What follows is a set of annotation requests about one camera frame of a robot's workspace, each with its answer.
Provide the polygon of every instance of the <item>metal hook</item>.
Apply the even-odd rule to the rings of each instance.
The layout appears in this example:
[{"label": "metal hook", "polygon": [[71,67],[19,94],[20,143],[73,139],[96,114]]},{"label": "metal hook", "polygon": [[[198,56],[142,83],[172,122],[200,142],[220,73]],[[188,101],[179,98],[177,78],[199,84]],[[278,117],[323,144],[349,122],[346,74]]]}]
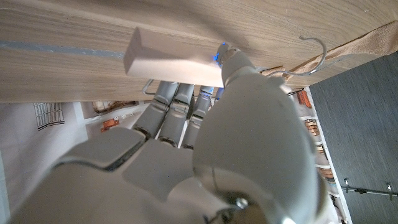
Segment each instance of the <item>metal hook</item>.
[{"label": "metal hook", "polygon": [[142,88],[142,93],[145,95],[155,95],[155,93],[147,93],[147,89],[150,86],[150,84],[153,82],[153,79],[148,80],[148,82],[144,85],[144,87]]},{"label": "metal hook", "polygon": [[389,195],[390,195],[390,200],[392,200],[392,190],[391,190],[390,183],[387,183],[387,188],[388,188],[388,192],[389,192]]},{"label": "metal hook", "polygon": [[344,178],[344,182],[346,182],[346,194],[348,194],[348,178]]},{"label": "metal hook", "polygon": [[315,37],[304,38],[304,37],[301,35],[301,36],[300,36],[300,39],[302,39],[302,40],[315,40],[315,41],[317,41],[320,45],[322,45],[322,48],[323,48],[323,56],[322,56],[322,59],[319,61],[318,65],[315,66],[315,68],[314,68],[312,71],[309,71],[309,72],[294,73],[294,72],[288,72],[288,71],[282,71],[282,70],[280,70],[280,71],[274,71],[274,72],[272,72],[272,73],[270,73],[270,74],[268,74],[268,75],[266,75],[266,76],[270,76],[270,75],[273,75],[273,74],[276,74],[276,73],[280,73],[280,72],[286,73],[286,74],[289,74],[289,75],[304,76],[304,75],[311,75],[312,73],[314,73],[314,72],[316,72],[316,71],[318,70],[318,68],[323,64],[323,62],[325,61],[325,58],[326,58],[326,54],[327,54],[326,45],[322,42],[322,40],[320,40],[320,39],[318,39],[318,38],[315,38]]}]

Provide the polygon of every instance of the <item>metal rod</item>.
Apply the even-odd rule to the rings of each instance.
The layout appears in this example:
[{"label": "metal rod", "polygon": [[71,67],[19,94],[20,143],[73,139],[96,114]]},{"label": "metal rod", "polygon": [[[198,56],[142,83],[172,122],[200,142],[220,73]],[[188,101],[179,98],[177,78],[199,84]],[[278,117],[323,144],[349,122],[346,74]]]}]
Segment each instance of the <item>metal rod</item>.
[{"label": "metal rod", "polygon": [[142,88],[142,93],[145,95],[155,95],[155,93],[148,93],[147,89],[150,86],[150,84],[153,82],[153,79],[148,80],[148,82],[144,85],[144,87]]},{"label": "metal rod", "polygon": [[360,194],[366,193],[366,194],[377,194],[377,195],[387,195],[390,196],[390,199],[394,196],[394,197],[398,197],[398,193],[397,192],[383,192],[381,190],[369,190],[369,189],[361,189],[361,188],[354,188],[354,187],[350,187],[350,186],[341,186],[342,189],[348,189],[348,191],[352,191],[352,192],[357,192]]}]

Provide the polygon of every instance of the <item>robot finger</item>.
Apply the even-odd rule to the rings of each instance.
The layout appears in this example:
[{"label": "robot finger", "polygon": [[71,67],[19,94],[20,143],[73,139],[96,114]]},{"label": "robot finger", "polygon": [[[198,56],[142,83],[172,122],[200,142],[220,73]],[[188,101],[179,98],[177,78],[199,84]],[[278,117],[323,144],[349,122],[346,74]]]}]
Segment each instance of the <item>robot finger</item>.
[{"label": "robot finger", "polygon": [[167,112],[158,140],[167,142],[173,147],[178,146],[187,119],[192,93],[192,84],[180,84]]},{"label": "robot finger", "polygon": [[203,118],[206,116],[209,110],[213,89],[214,88],[210,86],[200,87],[198,99],[195,103],[195,106],[193,107],[193,113],[188,122],[188,127],[182,140],[182,147],[187,149],[193,149],[193,145],[197,138],[201,122],[203,121]]},{"label": "robot finger", "polygon": [[161,81],[154,99],[132,128],[144,133],[147,139],[155,138],[165,119],[177,87],[178,83]]}]

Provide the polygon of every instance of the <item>white wall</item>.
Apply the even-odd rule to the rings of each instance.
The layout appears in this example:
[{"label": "white wall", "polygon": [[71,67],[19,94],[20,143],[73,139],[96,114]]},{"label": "white wall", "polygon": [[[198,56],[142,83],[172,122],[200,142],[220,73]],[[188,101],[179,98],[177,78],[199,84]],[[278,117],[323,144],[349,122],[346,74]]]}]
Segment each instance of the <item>white wall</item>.
[{"label": "white wall", "polygon": [[63,103],[62,106],[65,124],[41,131],[37,130],[32,103],[0,107],[0,151],[11,213],[57,158],[87,140],[85,127],[77,125],[73,104]]}]

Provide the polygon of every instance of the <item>metal bracket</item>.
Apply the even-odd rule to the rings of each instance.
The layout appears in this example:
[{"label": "metal bracket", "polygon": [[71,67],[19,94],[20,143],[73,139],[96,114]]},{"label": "metal bracket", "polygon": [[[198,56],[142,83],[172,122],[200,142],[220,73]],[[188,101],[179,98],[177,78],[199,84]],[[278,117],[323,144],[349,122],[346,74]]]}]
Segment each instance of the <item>metal bracket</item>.
[{"label": "metal bracket", "polygon": [[391,190],[390,183],[387,183],[387,188],[388,188],[388,192],[389,192],[389,195],[390,195],[390,200],[392,200],[392,190]]},{"label": "metal bracket", "polygon": [[348,178],[344,178],[344,182],[346,182],[346,194],[348,194]]},{"label": "metal bracket", "polygon": [[153,79],[150,79],[150,80],[148,80],[148,82],[144,85],[144,87],[142,88],[142,93],[143,93],[143,94],[145,94],[145,95],[155,95],[155,93],[148,93],[148,92],[147,92],[148,87],[150,86],[150,84],[152,84],[153,81],[154,81]]}]

